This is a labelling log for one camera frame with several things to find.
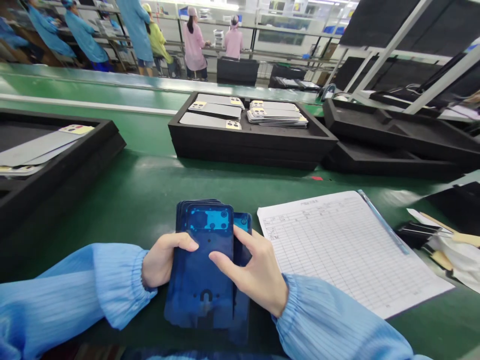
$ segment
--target person's left hand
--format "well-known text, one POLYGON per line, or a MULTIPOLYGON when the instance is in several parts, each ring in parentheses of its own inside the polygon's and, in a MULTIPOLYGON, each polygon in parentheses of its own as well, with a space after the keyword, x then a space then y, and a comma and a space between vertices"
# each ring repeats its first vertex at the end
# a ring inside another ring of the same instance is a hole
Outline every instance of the person's left hand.
POLYGON ((144 286, 157 288, 169 282, 176 247, 194 252, 199 245, 186 232, 160 236, 143 259, 141 279, 144 286))

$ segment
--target phone back cover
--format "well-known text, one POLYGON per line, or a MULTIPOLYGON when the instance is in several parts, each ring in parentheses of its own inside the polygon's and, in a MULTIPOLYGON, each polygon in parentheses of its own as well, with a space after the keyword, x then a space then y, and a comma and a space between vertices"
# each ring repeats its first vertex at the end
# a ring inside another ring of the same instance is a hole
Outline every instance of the phone back cover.
POLYGON ((233 283, 209 259, 209 254, 219 251, 233 260, 233 209, 214 203, 187 204, 182 224, 186 224, 186 231, 199 248, 194 252, 175 248, 173 252, 175 266, 165 318, 184 328, 229 328, 233 320, 233 283))
MULTIPOLYGON (((252 234, 252 215, 248 212, 235 212, 233 223, 240 229, 252 234)), ((240 267, 246 266, 252 255, 245 245, 236 237, 233 238, 233 263, 240 267)), ((250 298, 233 284, 233 325, 228 330, 229 339, 237 345, 245 345, 249 338, 250 298)))

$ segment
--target elastic cuff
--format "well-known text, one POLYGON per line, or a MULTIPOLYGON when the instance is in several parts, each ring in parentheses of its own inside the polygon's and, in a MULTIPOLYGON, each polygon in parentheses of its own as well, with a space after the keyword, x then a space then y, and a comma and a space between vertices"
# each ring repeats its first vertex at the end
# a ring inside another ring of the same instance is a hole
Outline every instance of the elastic cuff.
POLYGON ((150 301, 157 294, 156 288, 145 288, 142 283, 142 266, 144 258, 148 253, 149 250, 142 250, 138 253, 131 271, 131 290, 138 305, 142 305, 145 301, 150 301))
POLYGON ((281 316, 277 319, 275 316, 271 316, 273 322, 278 327, 284 329, 284 332, 288 332, 290 327, 293 325, 295 317, 298 313, 299 307, 299 287, 297 285, 297 280, 294 276, 288 274, 282 274, 283 279, 288 286, 288 301, 286 302, 285 309, 281 316))

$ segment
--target blue cleanroom gown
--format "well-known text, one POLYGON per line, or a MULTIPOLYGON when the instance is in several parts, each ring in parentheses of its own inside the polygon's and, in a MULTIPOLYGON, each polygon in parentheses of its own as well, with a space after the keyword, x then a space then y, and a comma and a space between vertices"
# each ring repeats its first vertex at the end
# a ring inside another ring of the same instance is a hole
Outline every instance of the blue cleanroom gown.
MULTIPOLYGON (((0 284, 0 359, 39 359, 105 317, 123 329, 157 294, 142 285, 148 250, 94 243, 35 279, 0 284)), ((284 274, 289 294, 273 318, 285 353, 294 360, 426 360, 414 355, 392 326, 327 282, 284 274)), ((225 359, 218 353, 158 351, 150 359, 225 359)), ((228 359, 279 359, 257 354, 228 359)))
POLYGON ((18 49, 22 46, 28 46, 29 42, 23 37, 18 36, 8 25, 4 18, 0 16, 0 39, 4 40, 12 49, 18 49))
POLYGON ((59 31, 57 27, 51 24, 36 8, 29 5, 28 15, 36 31, 49 49, 69 58, 77 57, 72 48, 60 40, 57 35, 59 31))
POLYGON ((152 62, 154 55, 145 23, 150 24, 149 13, 140 5, 140 0, 116 0, 121 17, 128 30, 137 58, 152 62))
POLYGON ((109 56, 105 50, 92 37, 92 34, 95 33, 93 27, 70 10, 66 11, 65 22, 78 43, 78 46, 80 46, 80 49, 82 49, 91 62, 104 63, 109 60, 109 56))

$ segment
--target fluorescent light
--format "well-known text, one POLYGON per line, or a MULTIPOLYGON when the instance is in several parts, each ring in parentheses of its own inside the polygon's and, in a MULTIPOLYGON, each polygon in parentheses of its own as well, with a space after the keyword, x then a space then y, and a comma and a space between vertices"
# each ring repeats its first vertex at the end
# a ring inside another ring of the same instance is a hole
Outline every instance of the fluorescent light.
MULTIPOLYGON (((176 0, 161 0, 162 3, 168 3, 168 4, 176 4, 176 0)), ((190 5, 193 6, 202 6, 202 7, 208 7, 208 8, 213 8, 213 9, 225 9, 225 10, 233 10, 237 11, 240 9, 240 7, 236 4, 228 4, 225 2, 210 2, 210 1, 205 1, 205 0, 190 0, 188 2, 190 5)))
POLYGON ((321 1, 321 0, 308 0, 309 3, 314 3, 314 4, 325 4, 325 5, 332 5, 331 2, 328 1, 321 1))

